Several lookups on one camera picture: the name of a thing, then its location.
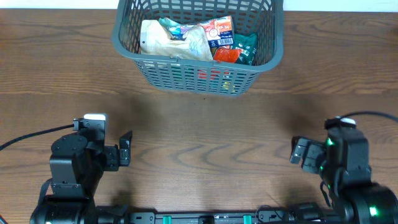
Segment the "red tan pasta packet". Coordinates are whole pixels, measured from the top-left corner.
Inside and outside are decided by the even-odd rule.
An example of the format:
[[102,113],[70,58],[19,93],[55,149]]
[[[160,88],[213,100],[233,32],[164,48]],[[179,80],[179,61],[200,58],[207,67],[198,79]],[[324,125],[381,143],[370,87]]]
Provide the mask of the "red tan pasta packet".
[[210,50],[213,56],[213,60],[216,60],[217,62],[229,63],[236,63],[239,59],[239,56],[243,52],[243,49],[232,48],[230,45],[213,47]]

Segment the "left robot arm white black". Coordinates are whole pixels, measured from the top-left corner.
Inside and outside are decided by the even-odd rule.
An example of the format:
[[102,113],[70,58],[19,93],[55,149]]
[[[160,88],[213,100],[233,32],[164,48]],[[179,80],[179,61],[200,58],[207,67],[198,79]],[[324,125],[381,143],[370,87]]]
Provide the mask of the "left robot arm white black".
[[31,223],[129,223],[127,206],[98,207],[94,195],[104,172],[131,160],[132,132],[105,146],[98,131],[77,131],[56,140],[50,156],[52,178],[43,183]]

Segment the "beige paper pouch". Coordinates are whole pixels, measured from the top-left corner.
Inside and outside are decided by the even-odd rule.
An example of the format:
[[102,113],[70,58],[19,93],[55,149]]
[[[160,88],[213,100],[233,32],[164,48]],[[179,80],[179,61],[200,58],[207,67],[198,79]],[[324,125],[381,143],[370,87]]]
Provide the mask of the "beige paper pouch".
[[206,62],[213,60],[204,28],[193,26],[183,35],[183,38],[183,40],[175,40],[158,21],[144,20],[141,24],[140,35],[141,54]]

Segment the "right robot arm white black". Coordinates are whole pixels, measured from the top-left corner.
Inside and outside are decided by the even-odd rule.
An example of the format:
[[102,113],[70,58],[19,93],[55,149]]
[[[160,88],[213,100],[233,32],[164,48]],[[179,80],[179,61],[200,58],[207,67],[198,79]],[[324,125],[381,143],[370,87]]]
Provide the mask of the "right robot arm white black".
[[345,223],[397,223],[397,197],[371,180],[369,145],[364,137],[332,137],[325,142],[292,138],[292,164],[318,174],[328,206]]

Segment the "teal wet wipes pack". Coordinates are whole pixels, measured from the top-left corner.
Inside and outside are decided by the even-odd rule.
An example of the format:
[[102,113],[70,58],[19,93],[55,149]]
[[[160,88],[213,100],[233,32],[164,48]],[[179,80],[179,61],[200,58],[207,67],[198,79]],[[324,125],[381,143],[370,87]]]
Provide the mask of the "teal wet wipes pack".
[[183,25],[175,22],[168,17],[160,18],[159,24],[166,28],[168,32],[172,35],[172,38],[175,40],[183,40]]

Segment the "green Nescafe coffee bag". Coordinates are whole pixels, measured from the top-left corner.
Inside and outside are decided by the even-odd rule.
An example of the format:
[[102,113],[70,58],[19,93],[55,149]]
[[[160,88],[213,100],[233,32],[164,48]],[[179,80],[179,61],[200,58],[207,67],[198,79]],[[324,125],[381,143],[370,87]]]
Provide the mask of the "green Nescafe coffee bag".
[[257,43],[258,39],[256,33],[250,35],[236,34],[234,36],[234,44],[231,48],[238,49],[240,53],[235,63],[253,65],[254,57],[257,52]]

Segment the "grey plastic basket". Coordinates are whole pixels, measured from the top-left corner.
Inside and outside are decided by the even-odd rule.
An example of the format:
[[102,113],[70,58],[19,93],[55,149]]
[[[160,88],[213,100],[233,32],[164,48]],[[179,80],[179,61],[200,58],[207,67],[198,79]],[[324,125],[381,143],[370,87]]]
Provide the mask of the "grey plastic basket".
[[121,0],[112,41],[156,88],[239,96],[282,60],[283,6]]

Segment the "Kleenex tissue multipack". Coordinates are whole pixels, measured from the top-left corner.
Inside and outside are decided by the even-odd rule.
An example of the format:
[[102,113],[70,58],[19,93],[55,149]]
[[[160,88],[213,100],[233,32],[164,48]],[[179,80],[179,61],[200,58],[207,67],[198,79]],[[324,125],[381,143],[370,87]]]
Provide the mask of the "Kleenex tissue multipack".
[[183,39],[183,35],[193,26],[204,28],[210,48],[230,47],[234,44],[234,27],[231,16],[181,25],[177,29],[178,34],[175,34],[175,38]]

